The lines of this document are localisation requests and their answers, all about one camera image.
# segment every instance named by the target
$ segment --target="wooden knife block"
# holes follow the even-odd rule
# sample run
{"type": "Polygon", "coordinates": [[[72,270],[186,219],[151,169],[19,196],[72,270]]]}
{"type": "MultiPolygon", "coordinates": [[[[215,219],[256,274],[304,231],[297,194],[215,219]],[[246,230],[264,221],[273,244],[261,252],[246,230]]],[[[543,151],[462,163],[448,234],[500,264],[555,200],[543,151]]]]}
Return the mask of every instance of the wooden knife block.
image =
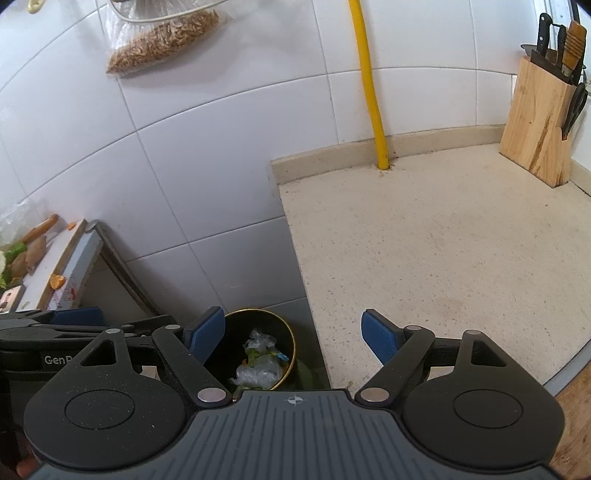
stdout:
{"type": "Polygon", "coordinates": [[[521,59],[499,152],[552,188],[569,180],[571,135],[562,140],[575,86],[521,59]]]}

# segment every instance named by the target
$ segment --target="plastic wrap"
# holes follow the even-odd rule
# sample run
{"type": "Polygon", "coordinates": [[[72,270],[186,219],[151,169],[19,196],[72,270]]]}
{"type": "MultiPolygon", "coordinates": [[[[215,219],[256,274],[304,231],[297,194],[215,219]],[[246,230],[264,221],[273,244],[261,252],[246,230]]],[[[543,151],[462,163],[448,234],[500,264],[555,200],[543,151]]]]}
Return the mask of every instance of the plastic wrap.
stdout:
{"type": "Polygon", "coordinates": [[[257,329],[251,331],[244,344],[248,362],[238,366],[236,378],[230,382],[238,386],[237,392],[248,388],[270,390],[284,374],[281,363],[289,359],[275,348],[275,338],[257,329]]]}
{"type": "Polygon", "coordinates": [[[234,385],[246,388],[269,390],[281,380],[283,370],[276,355],[263,355],[248,365],[236,369],[236,378],[230,379],[234,385]]]}
{"type": "MultiPolygon", "coordinates": [[[[135,20],[174,15],[206,5],[199,0],[128,0],[116,8],[135,20]]],[[[107,73],[126,74],[160,63],[225,23],[221,7],[156,23],[131,23],[106,9],[105,33],[111,48],[107,73]]]]}

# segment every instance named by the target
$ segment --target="plastic bag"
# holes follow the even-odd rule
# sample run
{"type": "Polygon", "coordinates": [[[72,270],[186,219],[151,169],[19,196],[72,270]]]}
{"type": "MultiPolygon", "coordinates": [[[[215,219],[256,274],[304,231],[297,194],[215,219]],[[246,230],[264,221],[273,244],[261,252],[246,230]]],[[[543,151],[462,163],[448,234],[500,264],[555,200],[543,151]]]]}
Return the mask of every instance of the plastic bag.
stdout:
{"type": "MultiPolygon", "coordinates": [[[[116,8],[125,17],[147,20],[206,5],[207,0],[128,0],[116,8]]],[[[160,63],[215,30],[229,17],[220,7],[156,23],[122,20],[109,6],[105,33],[111,47],[107,73],[132,73],[160,63]]]]}
{"type": "Polygon", "coordinates": [[[283,370],[277,356],[263,355],[255,358],[248,365],[240,365],[236,369],[236,378],[231,378],[230,381],[239,387],[269,390],[281,380],[282,376],[283,370]]]}
{"type": "Polygon", "coordinates": [[[0,213],[0,249],[20,240],[41,219],[33,203],[25,199],[0,213]]]}
{"type": "Polygon", "coordinates": [[[275,339],[271,335],[252,330],[251,337],[244,344],[244,350],[256,350],[259,353],[266,352],[275,347],[275,339]]]}
{"type": "Polygon", "coordinates": [[[243,347],[248,363],[238,366],[236,378],[230,379],[231,383],[238,386],[235,394],[248,388],[273,388],[284,373],[281,362],[289,362],[289,358],[275,348],[275,338],[255,328],[243,347]]]}

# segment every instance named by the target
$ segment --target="yellow gas pipe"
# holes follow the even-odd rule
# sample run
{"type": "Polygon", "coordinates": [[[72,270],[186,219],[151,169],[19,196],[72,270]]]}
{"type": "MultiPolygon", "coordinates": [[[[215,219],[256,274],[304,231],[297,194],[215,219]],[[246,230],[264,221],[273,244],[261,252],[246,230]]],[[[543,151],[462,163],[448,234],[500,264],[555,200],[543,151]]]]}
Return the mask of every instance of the yellow gas pipe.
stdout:
{"type": "Polygon", "coordinates": [[[351,17],[353,18],[355,38],[357,39],[357,51],[359,53],[359,63],[361,64],[361,79],[363,80],[365,102],[367,103],[371,125],[374,129],[375,148],[378,154],[378,168],[380,170],[388,170],[390,168],[388,161],[388,146],[386,145],[386,137],[384,136],[382,117],[379,114],[378,100],[375,96],[374,77],[371,69],[371,58],[369,56],[368,36],[365,31],[361,3],[359,0],[349,0],[349,8],[351,10],[351,17]]]}

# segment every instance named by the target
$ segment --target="speckled countertop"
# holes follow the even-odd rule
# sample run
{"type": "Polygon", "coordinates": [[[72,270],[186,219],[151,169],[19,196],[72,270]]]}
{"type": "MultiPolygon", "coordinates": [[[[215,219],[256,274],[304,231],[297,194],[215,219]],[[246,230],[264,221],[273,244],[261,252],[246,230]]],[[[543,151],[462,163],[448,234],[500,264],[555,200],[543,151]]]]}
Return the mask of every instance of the speckled countertop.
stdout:
{"type": "Polygon", "coordinates": [[[539,382],[589,340],[591,198],[497,148],[280,186],[333,388],[354,392],[381,366],[361,338],[367,308],[437,336],[482,330],[539,382]]]}

